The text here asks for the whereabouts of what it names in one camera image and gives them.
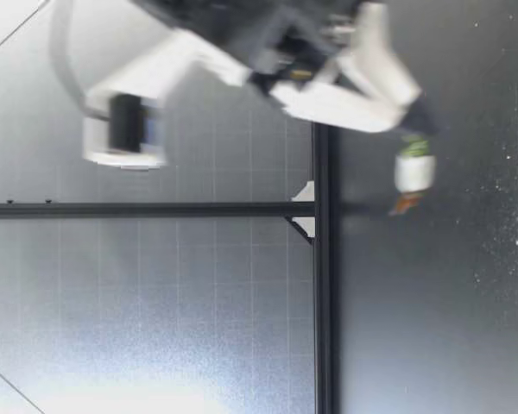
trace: black table surface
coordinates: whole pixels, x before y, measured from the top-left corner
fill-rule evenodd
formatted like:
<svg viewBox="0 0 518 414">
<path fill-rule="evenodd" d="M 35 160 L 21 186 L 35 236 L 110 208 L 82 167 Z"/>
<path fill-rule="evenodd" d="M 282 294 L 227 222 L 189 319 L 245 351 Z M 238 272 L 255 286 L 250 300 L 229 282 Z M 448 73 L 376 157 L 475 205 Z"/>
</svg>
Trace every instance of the black table surface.
<svg viewBox="0 0 518 414">
<path fill-rule="evenodd" d="M 442 133 L 389 217 L 397 135 L 341 132 L 336 412 L 518 413 L 518 0 L 389 2 Z"/>
</svg>

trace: blurred robot arm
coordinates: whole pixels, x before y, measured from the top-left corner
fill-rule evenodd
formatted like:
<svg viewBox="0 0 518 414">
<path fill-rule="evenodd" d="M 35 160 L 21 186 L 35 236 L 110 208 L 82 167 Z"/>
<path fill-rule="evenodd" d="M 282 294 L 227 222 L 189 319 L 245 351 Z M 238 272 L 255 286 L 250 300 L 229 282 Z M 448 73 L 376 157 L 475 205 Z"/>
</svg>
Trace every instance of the blurred robot arm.
<svg viewBox="0 0 518 414">
<path fill-rule="evenodd" d="M 173 32 L 86 94 L 88 160 L 143 169 L 164 165 L 154 113 L 194 65 L 228 85 L 253 85 L 290 116 L 310 122 L 368 133 L 436 133 L 421 88 L 391 48 L 383 3 L 132 2 Z M 435 161 L 423 157 L 398 157 L 396 184 L 403 193 L 432 184 Z"/>
</svg>

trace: orange object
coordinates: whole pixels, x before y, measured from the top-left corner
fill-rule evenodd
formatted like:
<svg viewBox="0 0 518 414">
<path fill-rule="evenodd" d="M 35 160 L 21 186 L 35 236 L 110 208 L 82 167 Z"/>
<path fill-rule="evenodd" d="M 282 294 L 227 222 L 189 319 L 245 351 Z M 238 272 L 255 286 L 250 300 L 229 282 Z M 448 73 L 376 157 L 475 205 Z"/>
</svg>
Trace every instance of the orange object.
<svg viewBox="0 0 518 414">
<path fill-rule="evenodd" d="M 406 214 L 410 209 L 416 207 L 420 200 L 422 199 L 423 194 L 421 192 L 414 192 L 403 194 L 395 203 L 395 207 L 389 213 L 391 216 L 400 216 Z"/>
</svg>

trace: gray grid surface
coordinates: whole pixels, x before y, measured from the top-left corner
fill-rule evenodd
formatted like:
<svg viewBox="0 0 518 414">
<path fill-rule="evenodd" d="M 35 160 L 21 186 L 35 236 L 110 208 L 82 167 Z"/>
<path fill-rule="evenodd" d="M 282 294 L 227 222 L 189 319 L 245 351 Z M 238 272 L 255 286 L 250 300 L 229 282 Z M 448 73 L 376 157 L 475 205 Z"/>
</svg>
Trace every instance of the gray grid surface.
<svg viewBox="0 0 518 414">
<path fill-rule="evenodd" d="M 169 167 L 83 161 L 47 19 L 0 53 L 0 202 L 280 201 L 309 179 L 308 124 L 201 70 L 167 109 Z M 166 34 L 111 0 L 73 29 L 86 85 Z M 312 275 L 283 220 L 0 222 L 0 369 L 48 412 L 310 413 Z M 25 410 L 0 384 L 0 412 Z"/>
<path fill-rule="evenodd" d="M 277 219 L 0 223 L 0 370 L 49 412 L 311 412 L 311 254 Z"/>
</svg>

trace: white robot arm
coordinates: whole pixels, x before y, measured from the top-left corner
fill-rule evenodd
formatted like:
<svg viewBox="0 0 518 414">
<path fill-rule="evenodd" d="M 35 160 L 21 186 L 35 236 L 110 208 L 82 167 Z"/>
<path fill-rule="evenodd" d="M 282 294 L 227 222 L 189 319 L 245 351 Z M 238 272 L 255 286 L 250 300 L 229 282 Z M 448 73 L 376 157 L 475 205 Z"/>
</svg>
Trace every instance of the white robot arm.
<svg viewBox="0 0 518 414">
<path fill-rule="evenodd" d="M 234 3 L 219 1 L 227 7 Z M 383 3 L 352 0 L 348 18 L 333 21 L 326 10 L 305 12 L 289 3 L 234 7 L 234 16 L 224 12 L 219 20 L 218 10 L 204 6 L 208 2 L 133 2 L 173 32 L 86 93 L 88 160 L 137 169 L 164 165 L 156 114 L 194 65 L 228 85 L 254 85 L 296 118 L 368 133 L 403 128 L 429 136 L 436 131 L 421 88 L 391 48 Z M 227 28 L 220 30 L 219 22 Z M 397 187 L 424 191 L 433 182 L 434 166 L 428 155 L 422 161 L 400 156 Z"/>
</svg>

